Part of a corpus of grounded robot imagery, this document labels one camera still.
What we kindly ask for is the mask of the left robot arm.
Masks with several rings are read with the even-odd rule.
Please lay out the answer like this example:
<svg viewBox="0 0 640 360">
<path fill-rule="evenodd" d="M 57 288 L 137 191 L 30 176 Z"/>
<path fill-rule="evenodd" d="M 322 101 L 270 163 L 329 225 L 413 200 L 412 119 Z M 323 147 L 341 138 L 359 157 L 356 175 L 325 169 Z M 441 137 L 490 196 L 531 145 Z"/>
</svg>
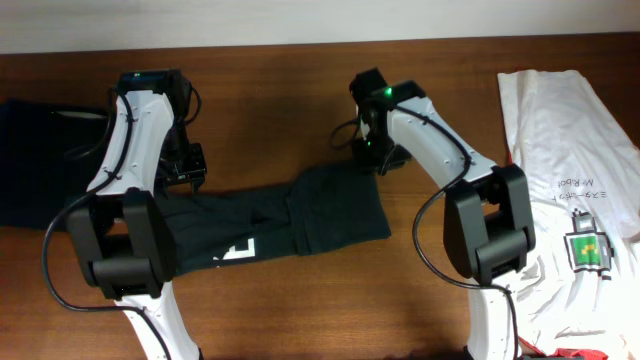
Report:
<svg viewBox="0 0 640 360">
<path fill-rule="evenodd" d="M 149 359 L 200 359 L 175 299 L 177 249 L 154 195 L 188 184 L 207 166 L 187 126 L 201 98 L 178 69 L 122 74 L 111 136 L 85 194 L 62 210 L 86 283 L 124 313 Z"/>
</svg>

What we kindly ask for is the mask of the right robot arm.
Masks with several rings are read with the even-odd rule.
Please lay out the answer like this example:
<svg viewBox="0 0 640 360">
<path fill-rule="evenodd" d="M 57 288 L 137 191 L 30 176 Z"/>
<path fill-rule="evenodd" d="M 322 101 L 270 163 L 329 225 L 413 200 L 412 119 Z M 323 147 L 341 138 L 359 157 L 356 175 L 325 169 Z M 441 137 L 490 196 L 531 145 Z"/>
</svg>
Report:
<svg viewBox="0 0 640 360">
<path fill-rule="evenodd" d="M 417 211 L 412 242 L 438 278 L 470 295 L 470 359 L 521 356 L 514 295 L 504 276 L 522 270 L 535 246 L 526 176 L 516 165 L 499 166 L 476 152 L 437 113 L 414 81 L 388 84 L 377 71 L 349 85 L 361 136 L 354 157 L 380 176 L 415 160 L 437 185 Z M 427 257 L 419 228 L 427 210 L 444 202 L 443 245 L 457 273 L 452 278 Z"/>
</svg>

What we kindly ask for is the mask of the dark green t-shirt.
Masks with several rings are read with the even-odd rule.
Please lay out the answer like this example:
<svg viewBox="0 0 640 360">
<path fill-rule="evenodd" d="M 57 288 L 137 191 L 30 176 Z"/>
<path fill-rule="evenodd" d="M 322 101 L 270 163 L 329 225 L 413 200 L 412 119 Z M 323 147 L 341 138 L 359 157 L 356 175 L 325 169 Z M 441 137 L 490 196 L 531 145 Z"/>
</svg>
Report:
<svg viewBox="0 0 640 360">
<path fill-rule="evenodd" d="M 225 194 L 158 195 L 180 275 L 387 239 L 376 179 L 351 162 L 311 167 L 293 182 Z"/>
</svg>

